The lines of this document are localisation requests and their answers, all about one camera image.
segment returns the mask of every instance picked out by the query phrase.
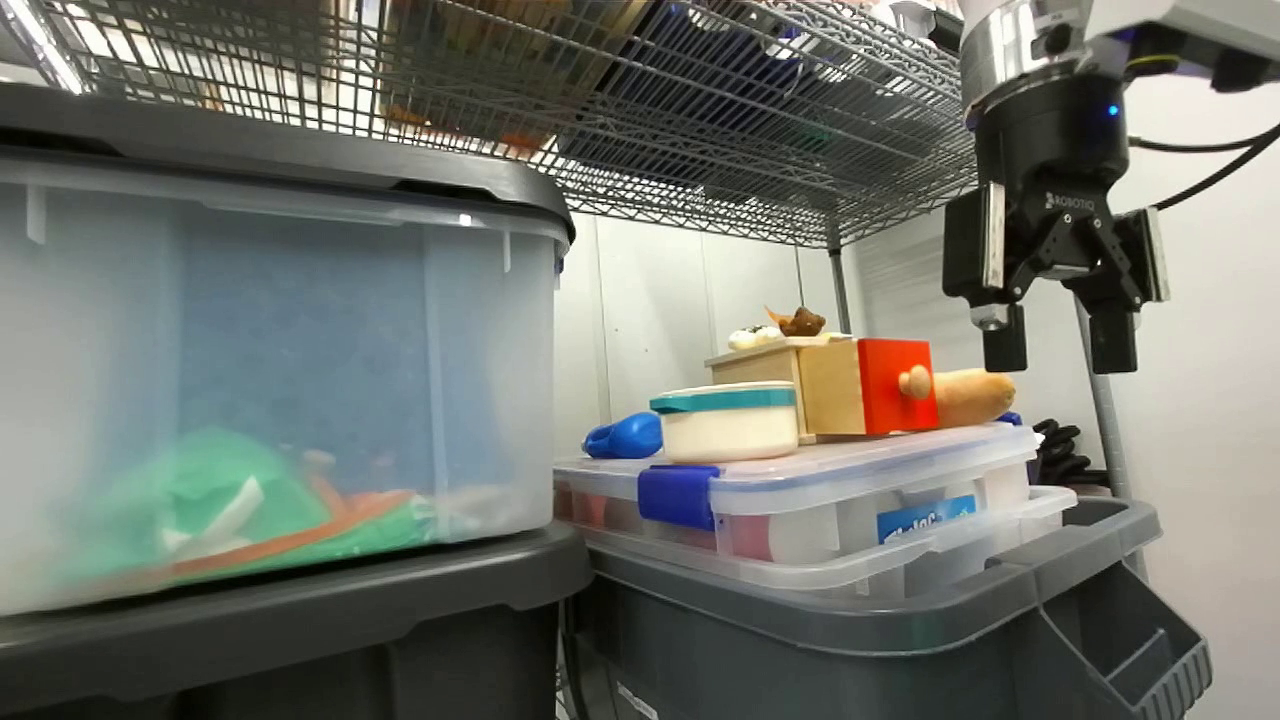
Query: metal wire rack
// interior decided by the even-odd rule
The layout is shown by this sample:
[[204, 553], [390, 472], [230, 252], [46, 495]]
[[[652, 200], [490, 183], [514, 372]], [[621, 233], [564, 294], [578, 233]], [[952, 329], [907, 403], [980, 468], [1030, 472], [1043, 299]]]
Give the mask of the metal wire rack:
[[509, 157], [598, 217], [852, 244], [972, 183], [957, 59], [861, 0], [20, 4], [67, 91]]

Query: gray bin lid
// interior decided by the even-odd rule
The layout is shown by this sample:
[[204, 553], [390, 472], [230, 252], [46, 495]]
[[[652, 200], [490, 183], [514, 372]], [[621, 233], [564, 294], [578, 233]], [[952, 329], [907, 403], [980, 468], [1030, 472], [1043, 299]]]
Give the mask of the gray bin lid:
[[1150, 505], [1083, 500], [1070, 528], [990, 570], [907, 601], [774, 601], [703, 575], [592, 553], [606, 579], [826, 655], [937, 655], [1071, 593], [1159, 537]]
[[341, 655], [480, 609], [548, 609], [590, 588], [590, 546], [564, 522], [310, 567], [176, 596], [0, 619], [0, 717], [85, 694], [167, 694]]
[[176, 105], [0, 82], [0, 144], [226, 178], [391, 191], [396, 200], [490, 200], [514, 212], [548, 217], [572, 236], [564, 196], [548, 175], [523, 165], [310, 130]]

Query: white wall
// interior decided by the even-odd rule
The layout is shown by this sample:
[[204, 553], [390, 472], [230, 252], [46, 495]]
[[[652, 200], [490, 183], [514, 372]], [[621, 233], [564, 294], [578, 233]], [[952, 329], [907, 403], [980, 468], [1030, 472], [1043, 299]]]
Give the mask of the white wall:
[[[558, 290], [558, 453], [647, 409], [652, 392], [707, 385], [727, 332], [800, 305], [795, 246], [578, 217]], [[800, 252], [804, 305], [837, 315], [833, 262]]]
[[[1280, 125], [1280, 91], [1213, 97], [1187, 79], [1142, 82], [1133, 130], [1234, 139]], [[1220, 161], [1146, 157], [1118, 206], [1187, 188]], [[1173, 299], [1146, 311], [1142, 375], [1108, 380], [1119, 472], [1164, 519], [1153, 582], [1208, 635], [1217, 687], [1197, 720], [1261, 720], [1280, 709], [1280, 147], [1203, 200], [1164, 217]], [[980, 363], [966, 305], [942, 294], [942, 217], [858, 246], [871, 332], [929, 334], [937, 360]], [[1088, 418], [1071, 305], [1062, 286], [1030, 299], [1030, 417]]]

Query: robotic arm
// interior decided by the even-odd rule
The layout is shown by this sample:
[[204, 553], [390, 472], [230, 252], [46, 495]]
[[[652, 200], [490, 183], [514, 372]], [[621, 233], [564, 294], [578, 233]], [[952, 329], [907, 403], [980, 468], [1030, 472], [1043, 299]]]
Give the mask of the robotic arm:
[[1088, 311], [1094, 372], [1135, 372], [1159, 299], [1153, 217], [1114, 217], [1129, 171], [1124, 86], [1197, 64], [1220, 91], [1275, 74], [1280, 0], [966, 0], [966, 105], [980, 188], [949, 205], [946, 290], [991, 372], [1030, 369], [1025, 290], [1048, 276]]

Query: clear plastic bin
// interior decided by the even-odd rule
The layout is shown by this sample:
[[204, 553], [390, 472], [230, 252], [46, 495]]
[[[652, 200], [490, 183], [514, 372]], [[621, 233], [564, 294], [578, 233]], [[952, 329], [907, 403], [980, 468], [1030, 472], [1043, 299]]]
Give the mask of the clear plastic bin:
[[552, 519], [568, 217], [496, 200], [540, 175], [247, 118], [200, 130], [176, 107], [7, 101], [0, 610]]
[[1077, 491], [1030, 486], [1041, 436], [957, 426], [786, 460], [558, 468], [562, 517], [598, 546], [750, 593], [907, 596], [1062, 528]]

